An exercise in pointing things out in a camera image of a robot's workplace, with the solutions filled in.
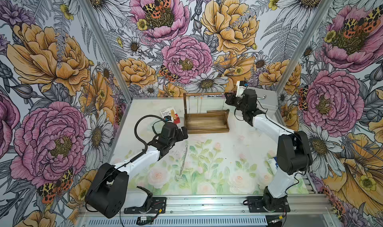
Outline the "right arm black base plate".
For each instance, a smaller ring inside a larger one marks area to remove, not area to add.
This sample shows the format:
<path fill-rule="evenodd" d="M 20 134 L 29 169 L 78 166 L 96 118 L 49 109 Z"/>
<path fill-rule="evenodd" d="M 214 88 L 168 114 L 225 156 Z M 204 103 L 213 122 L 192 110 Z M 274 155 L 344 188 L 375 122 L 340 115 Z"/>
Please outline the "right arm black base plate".
<path fill-rule="evenodd" d="M 242 202 L 250 213 L 289 213 L 291 211 L 287 197 L 249 196 Z"/>

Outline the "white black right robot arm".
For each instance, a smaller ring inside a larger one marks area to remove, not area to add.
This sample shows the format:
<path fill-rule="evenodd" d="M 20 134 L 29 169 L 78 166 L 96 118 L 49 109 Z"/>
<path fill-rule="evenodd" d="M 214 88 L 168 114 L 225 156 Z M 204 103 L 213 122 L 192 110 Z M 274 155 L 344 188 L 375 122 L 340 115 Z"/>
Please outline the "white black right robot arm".
<path fill-rule="evenodd" d="M 258 96 L 254 89 L 245 88 L 237 94 L 226 92 L 225 103 L 242 112 L 243 120 L 262 131 L 277 143 L 276 174 L 263 191 L 263 196 L 247 197 L 243 202 L 251 213 L 290 212 L 287 190 L 297 185 L 298 174 L 305 174 L 313 164 L 308 136 L 304 131 L 294 131 L 276 123 L 267 112 L 258 108 Z"/>

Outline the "wooden jewelry display stand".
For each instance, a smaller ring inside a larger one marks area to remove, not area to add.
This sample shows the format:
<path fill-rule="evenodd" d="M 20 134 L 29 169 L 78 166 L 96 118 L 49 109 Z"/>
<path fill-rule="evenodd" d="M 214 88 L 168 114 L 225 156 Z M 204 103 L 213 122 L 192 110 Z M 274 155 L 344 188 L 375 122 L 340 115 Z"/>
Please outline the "wooden jewelry display stand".
<path fill-rule="evenodd" d="M 223 95 L 223 92 L 208 93 L 183 93 L 184 102 L 184 126 L 188 134 L 209 134 L 229 132 L 228 116 L 229 109 L 208 110 L 206 113 L 190 113 L 187 106 L 187 98 L 191 96 L 214 96 Z"/>

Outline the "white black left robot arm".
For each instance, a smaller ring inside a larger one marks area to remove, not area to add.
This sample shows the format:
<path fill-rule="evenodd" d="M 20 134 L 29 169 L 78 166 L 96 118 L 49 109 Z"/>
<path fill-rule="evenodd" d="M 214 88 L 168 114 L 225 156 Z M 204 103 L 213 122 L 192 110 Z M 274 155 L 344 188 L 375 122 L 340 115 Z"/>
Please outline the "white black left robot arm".
<path fill-rule="evenodd" d="M 99 167 L 86 193 L 85 205 L 109 219 L 130 207 L 149 210 L 152 192 L 141 186 L 129 191 L 130 177 L 161 160 L 177 142 L 186 139 L 186 127 L 179 128 L 173 122 L 165 122 L 161 132 L 150 142 L 144 142 L 144 149 L 136 156 L 116 165 L 105 163 Z"/>

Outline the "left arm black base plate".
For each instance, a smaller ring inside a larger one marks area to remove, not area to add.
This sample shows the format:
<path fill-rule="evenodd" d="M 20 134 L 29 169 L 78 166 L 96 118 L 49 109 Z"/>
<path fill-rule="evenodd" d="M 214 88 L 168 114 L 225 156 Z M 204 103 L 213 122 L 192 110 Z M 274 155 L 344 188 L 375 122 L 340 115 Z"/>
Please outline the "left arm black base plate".
<path fill-rule="evenodd" d="M 125 208 L 124 214 L 164 214 L 166 211 L 166 197 L 152 197 L 144 202 L 141 207 Z"/>

